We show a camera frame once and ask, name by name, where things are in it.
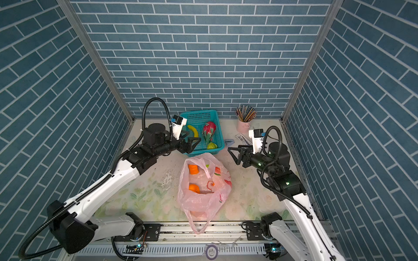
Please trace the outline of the red dragon fruit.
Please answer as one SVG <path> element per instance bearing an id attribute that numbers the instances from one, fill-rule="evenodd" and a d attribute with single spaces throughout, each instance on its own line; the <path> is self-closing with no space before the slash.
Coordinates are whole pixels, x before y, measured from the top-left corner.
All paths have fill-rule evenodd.
<path id="1" fill-rule="evenodd" d="M 202 134 L 207 144 L 212 141 L 216 128 L 216 124 L 212 121 L 208 121 L 203 127 Z"/>

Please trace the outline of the pink plastic bag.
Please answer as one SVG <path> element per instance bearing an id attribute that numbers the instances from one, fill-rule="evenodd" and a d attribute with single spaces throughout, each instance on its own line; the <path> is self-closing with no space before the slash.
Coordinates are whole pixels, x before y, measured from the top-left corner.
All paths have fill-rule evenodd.
<path id="1" fill-rule="evenodd" d="M 199 167 L 197 175 L 190 175 L 188 164 Z M 196 184 L 200 194 L 188 189 Z M 233 185 L 226 167 L 214 155 L 203 153 L 187 158 L 180 172 L 177 202 L 186 214 L 192 231 L 202 234 L 228 199 Z"/>

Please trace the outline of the green pepper fruit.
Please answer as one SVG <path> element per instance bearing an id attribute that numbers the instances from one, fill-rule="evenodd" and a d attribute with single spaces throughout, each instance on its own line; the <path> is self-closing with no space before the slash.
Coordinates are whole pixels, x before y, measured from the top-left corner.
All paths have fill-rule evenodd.
<path id="1" fill-rule="evenodd" d="M 210 142 L 207 145 L 208 150 L 214 150 L 214 149 L 217 149 L 217 148 L 218 148 L 218 146 L 214 142 Z"/>

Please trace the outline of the orange tangerine fruit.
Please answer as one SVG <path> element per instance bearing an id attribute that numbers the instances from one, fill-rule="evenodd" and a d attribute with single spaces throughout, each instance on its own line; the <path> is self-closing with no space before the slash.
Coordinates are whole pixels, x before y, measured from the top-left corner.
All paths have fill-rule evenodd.
<path id="1" fill-rule="evenodd" d="M 190 183 L 190 184 L 189 184 L 188 189 L 189 189 L 190 191 L 194 192 L 194 193 L 200 194 L 200 188 L 199 188 L 199 186 L 198 186 L 198 185 L 196 185 L 196 184 L 192 184 L 192 183 Z"/>

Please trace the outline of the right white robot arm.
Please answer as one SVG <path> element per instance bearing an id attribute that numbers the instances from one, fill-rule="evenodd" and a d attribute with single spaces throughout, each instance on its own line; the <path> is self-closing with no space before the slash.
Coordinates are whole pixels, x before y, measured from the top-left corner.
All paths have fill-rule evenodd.
<path id="1" fill-rule="evenodd" d="M 237 165 L 254 167 L 261 184 L 273 192 L 292 215 L 301 234 L 298 238 L 282 217 L 273 212 L 261 218 L 262 235 L 277 240 L 296 261 L 343 261 L 344 256 L 327 235 L 299 177 L 290 169 L 290 153 L 280 142 L 269 144 L 268 151 L 253 152 L 251 146 L 228 148 Z"/>

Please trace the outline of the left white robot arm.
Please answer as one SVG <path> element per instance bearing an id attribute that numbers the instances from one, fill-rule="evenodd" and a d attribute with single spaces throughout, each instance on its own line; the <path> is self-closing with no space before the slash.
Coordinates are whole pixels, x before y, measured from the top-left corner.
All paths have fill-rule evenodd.
<path id="1" fill-rule="evenodd" d="M 162 124 L 151 124 L 143 130 L 142 143 L 124 152 L 110 172 L 64 203 L 51 203 L 48 215 L 62 214 L 52 221 L 49 229 L 65 251 L 73 254 L 92 241 L 109 237 L 140 240 L 144 234 L 143 221 L 133 212 L 104 219 L 95 218 L 94 213 L 121 188 L 156 164 L 158 157 L 176 150 L 193 152 L 201 138 L 188 135 L 181 127 L 176 126 L 170 133 Z"/>

